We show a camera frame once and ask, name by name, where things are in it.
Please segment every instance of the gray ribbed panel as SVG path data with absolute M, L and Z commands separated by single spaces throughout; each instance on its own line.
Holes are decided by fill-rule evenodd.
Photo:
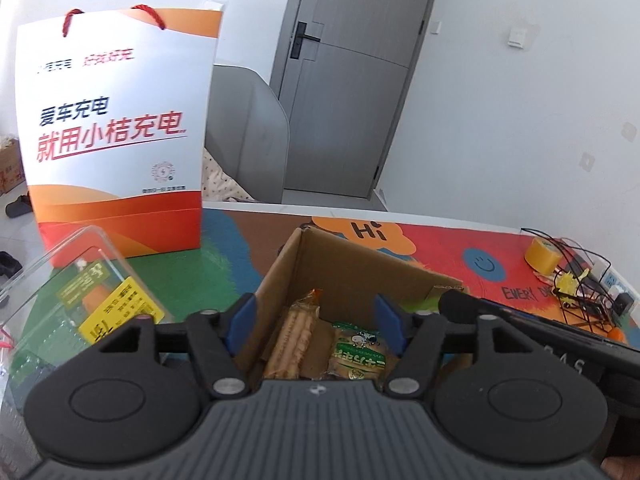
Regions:
M 318 386 L 326 390 L 314 394 Z M 606 479 L 587 460 L 515 470 L 478 460 L 440 436 L 416 402 L 369 381 L 265 381 L 215 404 L 191 438 L 145 464 L 88 471 L 45 463 L 31 480 L 578 480 Z

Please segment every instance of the orange ball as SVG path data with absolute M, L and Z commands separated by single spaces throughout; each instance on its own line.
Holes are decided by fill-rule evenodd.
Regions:
M 609 339 L 613 339 L 613 341 L 619 341 L 626 344 L 625 333 L 622 332 L 622 330 L 617 326 L 613 327 L 611 330 L 609 330 L 609 332 L 607 332 L 607 337 Z

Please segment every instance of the bag handle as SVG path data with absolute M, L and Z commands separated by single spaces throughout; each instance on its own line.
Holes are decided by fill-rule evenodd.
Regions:
M 158 12 L 153 7 L 149 7 L 148 5 L 145 5 L 145 4 L 139 4 L 139 5 L 133 6 L 131 8 L 132 9 L 144 10 L 147 14 L 149 14 L 156 21 L 156 25 L 158 27 L 160 27 L 160 30 L 165 30 L 166 29 L 166 24 L 164 23 L 164 20 L 160 17 L 160 14 L 158 14 Z M 63 38 L 66 38 L 66 35 L 69 33 L 69 27 L 71 26 L 71 18 L 75 14 L 84 14 L 84 10 L 71 9 L 68 13 L 66 13 L 65 21 L 62 24 L 62 37 Z

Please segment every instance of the black shoe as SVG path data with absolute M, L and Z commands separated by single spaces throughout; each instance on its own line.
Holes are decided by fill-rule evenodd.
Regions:
M 0 251 L 0 276 L 14 277 L 22 266 L 18 260 L 5 251 Z
M 28 194 L 20 195 L 13 202 L 6 205 L 4 212 L 9 218 L 18 218 L 18 216 L 32 213 L 31 198 L 29 198 Z

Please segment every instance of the yellow tape roll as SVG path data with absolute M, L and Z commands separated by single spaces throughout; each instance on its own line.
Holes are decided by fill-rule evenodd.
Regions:
M 536 237 L 524 253 L 524 259 L 533 270 L 548 276 L 562 260 L 562 253 L 551 242 Z

